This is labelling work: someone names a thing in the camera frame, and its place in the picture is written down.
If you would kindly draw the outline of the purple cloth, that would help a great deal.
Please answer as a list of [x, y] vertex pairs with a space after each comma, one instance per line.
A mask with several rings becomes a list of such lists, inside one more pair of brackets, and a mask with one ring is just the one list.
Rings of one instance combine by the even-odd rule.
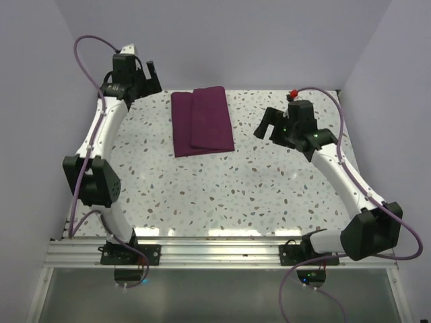
[[232, 123], [222, 86], [171, 94], [175, 157], [234, 151]]

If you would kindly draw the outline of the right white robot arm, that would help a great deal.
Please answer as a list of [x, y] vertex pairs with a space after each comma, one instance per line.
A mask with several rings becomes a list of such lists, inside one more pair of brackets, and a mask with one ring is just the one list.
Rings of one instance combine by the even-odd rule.
[[269, 137], [276, 145], [295, 149], [329, 181], [343, 202], [350, 222], [343, 230], [320, 229], [301, 238], [300, 244], [286, 244], [286, 253], [295, 261], [317, 263], [323, 256], [345, 254], [362, 260], [394, 248], [399, 240], [403, 211], [398, 203], [387, 203], [361, 177], [352, 180], [345, 167], [350, 163], [337, 151], [335, 135], [319, 129], [314, 108], [308, 100], [293, 101], [287, 111], [268, 107], [254, 135]]

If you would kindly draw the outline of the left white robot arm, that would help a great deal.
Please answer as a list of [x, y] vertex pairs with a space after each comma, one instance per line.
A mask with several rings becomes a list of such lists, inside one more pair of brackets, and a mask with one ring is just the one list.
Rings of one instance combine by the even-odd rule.
[[[143, 67], [150, 72], [146, 75]], [[78, 204], [96, 214], [106, 232], [100, 248], [104, 265], [149, 266], [151, 252], [140, 248], [133, 227], [125, 219], [119, 197], [121, 179], [109, 163], [120, 125], [134, 101], [162, 91], [154, 63], [143, 64], [134, 44], [116, 49], [112, 69], [96, 85], [97, 107], [90, 129], [77, 152], [63, 159], [63, 170], [73, 195], [68, 236], [73, 238], [87, 219], [77, 221]]]

